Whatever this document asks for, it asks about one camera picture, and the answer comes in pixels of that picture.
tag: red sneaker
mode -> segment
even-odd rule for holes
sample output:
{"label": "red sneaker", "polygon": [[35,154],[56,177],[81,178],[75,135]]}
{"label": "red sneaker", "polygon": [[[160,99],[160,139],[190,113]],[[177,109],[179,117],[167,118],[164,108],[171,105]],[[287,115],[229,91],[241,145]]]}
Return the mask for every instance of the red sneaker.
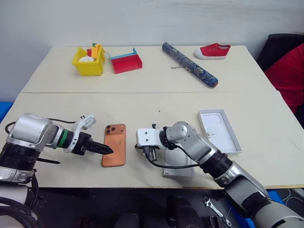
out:
{"label": "red sneaker", "polygon": [[218,43],[204,46],[195,50],[194,54],[200,59],[224,59],[230,49],[230,45]]}

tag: wrench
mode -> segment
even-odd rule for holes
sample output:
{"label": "wrench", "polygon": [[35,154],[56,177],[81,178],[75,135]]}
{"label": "wrench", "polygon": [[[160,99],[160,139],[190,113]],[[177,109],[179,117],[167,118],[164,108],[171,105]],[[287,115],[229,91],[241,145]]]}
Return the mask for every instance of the wrench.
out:
{"label": "wrench", "polygon": [[203,197],[203,202],[206,204],[206,207],[211,208],[214,210],[215,213],[217,213],[218,216],[223,217],[227,226],[231,227],[231,222],[225,218],[225,216],[212,204],[211,199],[209,197]]}

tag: white table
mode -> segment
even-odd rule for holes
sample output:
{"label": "white table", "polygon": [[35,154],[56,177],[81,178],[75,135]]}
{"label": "white table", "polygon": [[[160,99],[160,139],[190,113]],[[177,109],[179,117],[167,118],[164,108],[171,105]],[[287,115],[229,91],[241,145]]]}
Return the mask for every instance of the white table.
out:
{"label": "white table", "polygon": [[304,131],[277,92],[273,93],[159,93],[159,94],[27,94],[21,93],[0,125],[0,146],[7,137],[4,126],[25,112],[48,118],[78,120],[94,114],[97,123],[87,133],[103,142],[108,124],[127,127],[126,164],[102,168],[101,155],[66,154],[46,148],[37,162],[41,187],[203,187],[218,188],[196,167],[192,179],[170,179],[135,151],[138,128],[192,124],[199,133],[199,109],[224,108],[243,152],[229,157],[267,188],[304,187]]}
{"label": "white table", "polygon": [[[28,81],[23,93],[183,93],[275,91],[245,46],[232,46],[224,60],[201,60],[198,46],[176,47],[218,79],[209,88],[178,67],[160,46],[135,47],[142,69],[114,74],[108,54],[101,76],[82,77],[71,64],[76,47],[53,47]],[[110,56],[132,52],[132,47],[105,47]]]}

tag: yellow plastic bin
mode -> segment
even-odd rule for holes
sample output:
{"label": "yellow plastic bin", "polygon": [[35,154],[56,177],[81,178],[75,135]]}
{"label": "yellow plastic bin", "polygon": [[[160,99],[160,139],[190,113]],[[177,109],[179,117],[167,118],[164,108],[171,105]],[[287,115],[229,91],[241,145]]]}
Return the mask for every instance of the yellow plastic bin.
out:
{"label": "yellow plastic bin", "polygon": [[86,56],[86,51],[79,47],[74,55],[72,64],[76,66],[81,76],[99,76],[104,70],[104,52],[105,50],[101,46],[101,48],[98,50],[96,61],[79,62],[80,58]]}

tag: smartphone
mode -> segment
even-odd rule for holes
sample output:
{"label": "smartphone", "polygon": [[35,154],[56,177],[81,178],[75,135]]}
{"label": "smartphone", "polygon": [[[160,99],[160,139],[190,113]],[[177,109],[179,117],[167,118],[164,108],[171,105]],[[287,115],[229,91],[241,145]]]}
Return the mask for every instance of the smartphone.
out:
{"label": "smartphone", "polygon": [[103,167],[122,166],[125,164],[125,131],[124,124],[107,125],[104,133],[104,144],[111,147],[113,153],[103,155]]}

